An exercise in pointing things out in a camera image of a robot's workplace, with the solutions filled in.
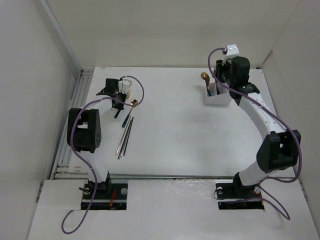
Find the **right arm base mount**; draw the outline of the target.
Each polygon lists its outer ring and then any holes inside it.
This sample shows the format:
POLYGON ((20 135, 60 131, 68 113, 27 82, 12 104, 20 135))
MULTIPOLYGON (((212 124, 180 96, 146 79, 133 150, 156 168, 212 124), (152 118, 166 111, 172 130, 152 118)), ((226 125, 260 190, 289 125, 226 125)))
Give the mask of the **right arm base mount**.
POLYGON ((215 184, 214 198, 219 210, 264 210, 261 190, 258 185, 237 189, 231 182, 215 184))

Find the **gold round spoon green handle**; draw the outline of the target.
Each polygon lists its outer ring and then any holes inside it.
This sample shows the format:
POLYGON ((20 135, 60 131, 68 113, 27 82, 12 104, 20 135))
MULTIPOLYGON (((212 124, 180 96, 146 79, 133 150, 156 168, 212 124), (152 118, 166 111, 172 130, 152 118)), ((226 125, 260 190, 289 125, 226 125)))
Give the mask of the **gold round spoon green handle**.
POLYGON ((133 99, 130 103, 130 107, 131 109, 129 110, 126 118, 124 119, 123 123, 122 123, 122 127, 124 128, 127 125, 127 122, 129 120, 129 117, 131 116, 132 110, 133 108, 139 103, 139 101, 137 99, 133 99))

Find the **gold fork green handle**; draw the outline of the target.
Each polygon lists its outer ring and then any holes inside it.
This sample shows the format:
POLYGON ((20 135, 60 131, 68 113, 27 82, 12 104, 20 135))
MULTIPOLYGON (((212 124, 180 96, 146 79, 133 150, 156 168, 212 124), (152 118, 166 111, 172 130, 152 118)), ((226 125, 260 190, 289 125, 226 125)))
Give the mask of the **gold fork green handle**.
POLYGON ((116 100, 118 100, 118 101, 115 101, 115 100, 112 101, 113 108, 115 108, 117 110, 117 112, 114 115, 114 118, 116 119, 119 116, 120 112, 124 109, 124 104, 123 103, 126 102, 127 95, 117 92, 117 93, 114 94, 114 98, 116 100))
POLYGON ((215 89, 216 89, 216 94, 217 95, 220 95, 221 94, 221 91, 220 91, 220 84, 219 84, 219 81, 215 81, 215 89))

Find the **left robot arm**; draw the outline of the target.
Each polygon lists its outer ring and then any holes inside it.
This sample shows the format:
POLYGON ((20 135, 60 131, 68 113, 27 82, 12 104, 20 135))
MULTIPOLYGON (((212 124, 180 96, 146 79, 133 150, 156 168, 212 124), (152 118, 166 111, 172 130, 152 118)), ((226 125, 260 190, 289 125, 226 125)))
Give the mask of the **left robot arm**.
POLYGON ((96 184, 94 192, 103 199, 111 195, 112 186, 106 182, 108 169, 98 150, 103 141, 101 117, 109 110, 124 109, 131 86, 132 81, 124 77, 107 78, 91 101, 68 112, 67 144, 82 163, 82 171, 88 173, 88 180, 96 184))

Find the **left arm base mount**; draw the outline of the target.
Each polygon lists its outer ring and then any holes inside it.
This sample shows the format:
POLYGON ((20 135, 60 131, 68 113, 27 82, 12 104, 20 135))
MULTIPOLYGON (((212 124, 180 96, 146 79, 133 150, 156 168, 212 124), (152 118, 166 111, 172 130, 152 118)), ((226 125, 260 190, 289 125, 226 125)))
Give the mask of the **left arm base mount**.
MULTIPOLYGON (((95 189, 95 183, 88 181, 79 190, 82 191, 81 209, 86 210, 90 205, 95 189)), ((89 210, 117 211, 127 209, 128 183, 114 182, 107 176, 106 180, 97 184, 97 190, 89 210)))

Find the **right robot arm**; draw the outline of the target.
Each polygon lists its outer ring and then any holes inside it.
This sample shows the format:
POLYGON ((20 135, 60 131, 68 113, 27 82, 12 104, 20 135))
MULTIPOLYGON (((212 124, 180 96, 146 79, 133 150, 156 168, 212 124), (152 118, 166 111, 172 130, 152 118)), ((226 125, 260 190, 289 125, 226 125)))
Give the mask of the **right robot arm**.
POLYGON ((250 61, 246 57, 217 60, 213 75, 250 117, 262 138, 255 162, 236 173, 232 181, 232 193, 243 197, 273 172, 286 170, 298 163, 301 134, 290 130, 266 106, 260 90, 249 81, 250 61))

